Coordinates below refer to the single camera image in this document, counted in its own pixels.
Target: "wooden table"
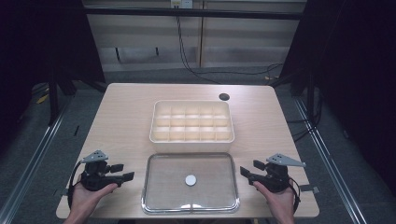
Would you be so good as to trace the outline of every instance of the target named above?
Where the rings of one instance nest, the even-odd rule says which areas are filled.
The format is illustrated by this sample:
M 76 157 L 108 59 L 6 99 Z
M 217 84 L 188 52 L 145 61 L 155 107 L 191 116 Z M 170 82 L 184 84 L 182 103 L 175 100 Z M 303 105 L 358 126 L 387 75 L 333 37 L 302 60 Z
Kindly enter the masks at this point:
M 229 153 L 235 164 L 239 209 L 233 214 L 145 214 L 141 206 L 141 195 L 148 158 L 155 153 L 149 141 L 154 104 L 160 100 L 219 100 L 219 95 L 224 92 L 230 95 L 228 103 L 235 133 Z M 300 160 L 275 91 L 264 86 L 111 84 L 107 88 L 78 160 L 96 149 L 101 149 L 107 154 L 108 164 L 124 164 L 123 173 L 135 172 L 133 181 L 122 184 L 121 188 L 99 202 L 92 217 L 102 218 L 270 217 L 265 198 L 239 174 L 239 166 L 259 173 L 260 171 L 253 167 L 253 160 L 265 161 L 276 153 Z M 82 171 L 83 166 L 80 166 L 77 174 Z M 309 184 L 304 168 L 290 167 L 289 174 L 299 185 Z M 66 218 L 69 214 L 66 197 L 60 201 L 56 214 L 60 218 Z M 318 205 L 313 192 L 302 192 L 301 203 L 295 216 L 317 215 Z

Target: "hand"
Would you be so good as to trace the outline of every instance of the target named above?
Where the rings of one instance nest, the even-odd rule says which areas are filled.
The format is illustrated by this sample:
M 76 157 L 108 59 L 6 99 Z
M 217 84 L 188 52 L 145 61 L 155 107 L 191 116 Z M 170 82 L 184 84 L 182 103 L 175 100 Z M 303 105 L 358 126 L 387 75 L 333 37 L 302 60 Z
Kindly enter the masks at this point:
M 279 224 L 294 223 L 294 193 L 291 188 L 287 188 L 283 192 L 273 193 L 258 181 L 254 181 L 253 186 L 267 199 L 271 214 Z
M 109 184 L 98 191 L 89 191 L 85 189 L 81 183 L 75 185 L 73 193 L 73 202 L 70 214 L 64 224 L 68 223 L 84 223 L 95 210 L 99 201 L 107 194 L 113 192 L 117 188 L 117 184 Z

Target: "clear plastic lid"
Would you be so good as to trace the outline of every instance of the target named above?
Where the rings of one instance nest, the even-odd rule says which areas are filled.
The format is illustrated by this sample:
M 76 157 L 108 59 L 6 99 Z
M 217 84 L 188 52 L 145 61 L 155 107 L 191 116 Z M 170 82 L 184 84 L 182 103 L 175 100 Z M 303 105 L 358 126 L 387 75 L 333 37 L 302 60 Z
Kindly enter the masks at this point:
M 156 154 L 148 159 L 142 195 L 147 214 L 234 212 L 238 206 L 229 154 Z

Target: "dark curtain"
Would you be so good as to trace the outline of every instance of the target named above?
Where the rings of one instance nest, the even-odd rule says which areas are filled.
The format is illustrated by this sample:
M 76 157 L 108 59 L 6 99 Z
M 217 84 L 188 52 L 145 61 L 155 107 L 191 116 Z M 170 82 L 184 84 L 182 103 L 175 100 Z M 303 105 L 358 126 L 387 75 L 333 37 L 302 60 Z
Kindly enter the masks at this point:
M 105 82 L 87 16 L 62 10 L 80 0 L 6 0 L 0 4 L 0 143 L 15 129 L 32 88 L 48 82 L 73 93 L 71 80 Z

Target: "small white object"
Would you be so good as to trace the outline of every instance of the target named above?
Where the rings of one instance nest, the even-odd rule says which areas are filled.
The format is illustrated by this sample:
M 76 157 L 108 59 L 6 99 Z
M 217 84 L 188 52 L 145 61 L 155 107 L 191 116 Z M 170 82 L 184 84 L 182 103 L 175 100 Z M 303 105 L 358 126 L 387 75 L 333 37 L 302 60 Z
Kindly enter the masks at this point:
M 195 177 L 195 175 L 188 175 L 186 177 L 186 184 L 188 186 L 190 186 L 190 187 L 194 186 L 196 182 L 197 182 L 197 178 Z

